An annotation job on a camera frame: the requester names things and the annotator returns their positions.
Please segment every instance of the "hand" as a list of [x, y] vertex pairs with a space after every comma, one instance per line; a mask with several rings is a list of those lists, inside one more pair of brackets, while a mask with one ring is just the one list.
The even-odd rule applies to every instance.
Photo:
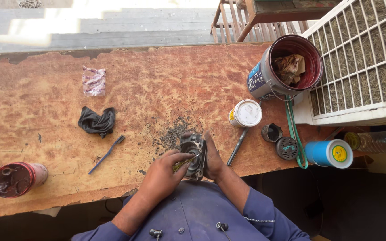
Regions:
[[214, 180], [217, 183], [221, 180], [223, 173], [229, 168], [222, 161], [209, 131], [206, 131], [204, 136], [208, 152], [207, 169], [204, 175], [206, 178]]
[[148, 168], [138, 192], [142, 193], [142, 196], [147, 199], [149, 204], [157, 205], [174, 192], [187, 173], [190, 163], [182, 165], [176, 173], [174, 173], [172, 167], [176, 163], [190, 159], [193, 156], [192, 153], [180, 153], [178, 150], [167, 151]]

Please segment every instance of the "blue brush handle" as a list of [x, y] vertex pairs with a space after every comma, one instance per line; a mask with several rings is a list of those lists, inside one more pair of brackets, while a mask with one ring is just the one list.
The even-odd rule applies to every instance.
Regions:
[[117, 138], [117, 140], [114, 142], [114, 144], [113, 144], [113, 145], [110, 147], [110, 149], [108, 150], [107, 154], [105, 154], [105, 156], [103, 156], [103, 157], [101, 158], [101, 160], [100, 160], [98, 163], [96, 163], [96, 165], [92, 168], [92, 170], [90, 170], [89, 174], [92, 173], [92, 172], [96, 169], [96, 167], [98, 167], [99, 164], [101, 164], [101, 162], [102, 162], [107, 156], [109, 156], [109, 155], [111, 154], [111, 151], [112, 151], [113, 147], [117, 144], [117, 142], [120, 140], [120, 138], [121, 138], [122, 136], [123, 136], [123, 135], [121, 135], [119, 138]]

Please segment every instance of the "floor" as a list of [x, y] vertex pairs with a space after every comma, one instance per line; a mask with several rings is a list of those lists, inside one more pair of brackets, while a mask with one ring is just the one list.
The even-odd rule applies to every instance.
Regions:
[[120, 199], [62, 207], [56, 217], [32, 212], [0, 217], [0, 240], [68, 240], [109, 222], [122, 208]]
[[0, 53], [212, 44], [218, 2], [42, 0], [19, 9], [16, 0], [0, 0]]

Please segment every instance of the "rag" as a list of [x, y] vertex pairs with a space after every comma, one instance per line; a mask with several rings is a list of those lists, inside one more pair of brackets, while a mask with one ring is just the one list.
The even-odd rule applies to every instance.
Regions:
[[102, 116], [96, 114], [88, 107], [84, 106], [82, 114], [78, 120], [78, 125], [89, 134], [99, 134], [102, 139], [108, 134], [112, 133], [112, 128], [115, 122], [114, 107], [104, 110]]

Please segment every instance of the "bottle label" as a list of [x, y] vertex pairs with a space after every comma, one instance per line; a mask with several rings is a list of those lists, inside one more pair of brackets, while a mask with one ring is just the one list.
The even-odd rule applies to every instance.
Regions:
[[331, 151], [333, 158], [338, 162], [344, 162], [346, 160], [347, 154], [343, 146], [335, 146]]

